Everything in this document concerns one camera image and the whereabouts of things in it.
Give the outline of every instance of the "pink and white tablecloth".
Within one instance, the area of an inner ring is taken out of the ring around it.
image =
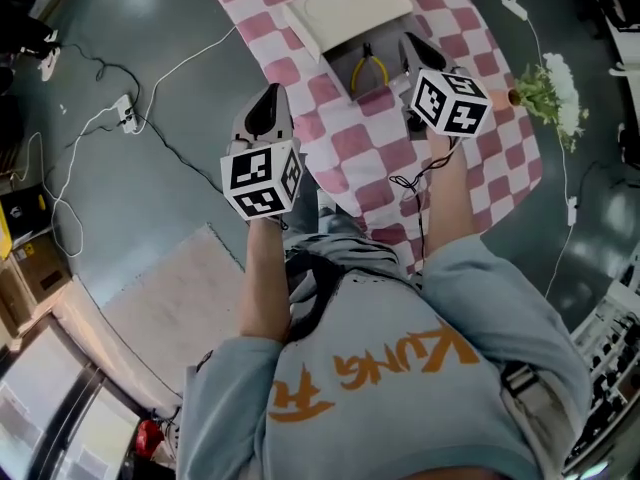
[[[413,179],[430,159],[426,141],[410,142],[401,101],[389,89],[352,103],[287,26],[288,0],[219,0],[270,82],[287,89],[295,136],[320,186],[376,240],[390,244],[412,273],[422,261],[413,197],[389,182]],[[513,79],[506,60],[470,0],[411,0],[427,36],[489,89]],[[524,109],[494,112],[486,133],[468,140],[469,188],[478,229],[507,215],[538,184],[542,162]],[[428,195],[423,184],[423,197]]]

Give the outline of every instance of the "white cube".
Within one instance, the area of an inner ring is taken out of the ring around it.
[[[292,140],[220,159],[225,197],[244,220],[290,212],[302,164]]]
[[[492,103],[482,83],[474,78],[423,69],[411,108],[440,135],[477,137]]]

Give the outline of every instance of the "white flower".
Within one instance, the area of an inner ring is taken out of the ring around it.
[[[578,92],[573,84],[573,75],[569,66],[564,62],[562,55],[545,53],[547,74],[556,96],[561,102],[575,102],[579,105]]]
[[[569,101],[560,105],[558,110],[558,126],[569,136],[578,131],[580,125],[580,106]]]

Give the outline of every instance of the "red object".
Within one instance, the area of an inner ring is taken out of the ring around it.
[[[158,445],[164,441],[162,429],[152,420],[140,423],[138,437],[136,437],[136,453],[145,459],[150,459]]]

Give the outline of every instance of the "light blue sweatshirt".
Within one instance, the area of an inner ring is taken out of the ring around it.
[[[500,398],[521,361],[554,373],[586,421],[588,371],[558,313],[478,237],[427,260],[421,293],[357,269],[315,330],[226,341],[187,375],[178,478],[400,479],[478,467],[540,477]]]

